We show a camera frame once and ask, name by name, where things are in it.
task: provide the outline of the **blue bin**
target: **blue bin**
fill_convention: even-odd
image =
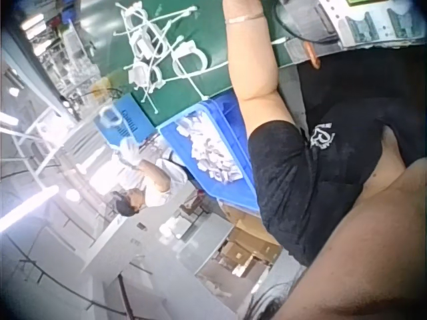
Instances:
[[[203,111],[209,116],[242,172],[243,179],[223,184],[212,179],[208,173],[197,167],[197,161],[191,158],[191,141],[176,130],[178,119],[196,111]],[[233,91],[228,91],[214,99],[202,101],[162,123],[157,129],[209,195],[226,203],[259,211],[248,153],[248,138]]]
[[[155,127],[151,124],[151,121],[147,118],[130,93],[113,103],[115,108],[121,113],[123,121],[126,121],[127,126],[131,130],[131,134],[138,143],[142,143],[151,134],[155,133]],[[114,113],[107,115],[107,117],[112,121],[117,119]],[[119,147],[120,141],[124,137],[130,136],[126,125],[123,123],[117,127],[107,128],[103,126],[100,116],[97,116],[93,122],[95,122],[98,130],[111,146]]]

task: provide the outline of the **green work table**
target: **green work table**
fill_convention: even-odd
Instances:
[[[180,79],[166,83],[161,89],[156,89],[151,98],[159,110],[154,113],[151,105],[146,101],[141,103],[143,89],[133,90],[134,85],[128,83],[127,71],[123,67],[133,62],[133,53],[126,35],[113,36],[113,32],[125,31],[120,8],[115,6],[116,0],[81,0],[80,23],[81,28],[96,47],[92,61],[99,67],[101,75],[108,77],[113,87],[132,92],[135,100],[141,105],[154,125],[159,125],[180,111],[200,101],[200,96],[187,79]],[[123,0],[120,3],[129,7],[135,1]],[[275,0],[265,0],[266,14],[270,36],[272,40],[286,36],[282,27],[272,19],[272,7]],[[226,26],[222,11],[222,0],[144,0],[143,8],[149,18],[165,15],[196,5],[198,10],[178,23],[174,24],[167,34],[170,43],[178,35],[183,35],[186,41],[194,40],[195,44],[207,56],[209,65],[214,67],[227,61]],[[274,46],[280,66],[292,64],[292,61],[283,45]],[[185,70],[189,73],[197,71],[200,66],[198,57],[184,57],[180,59]],[[160,65],[163,78],[175,77],[171,57],[166,58]],[[216,95],[231,87],[228,67],[222,67],[203,75],[192,77],[200,91],[207,96]]]

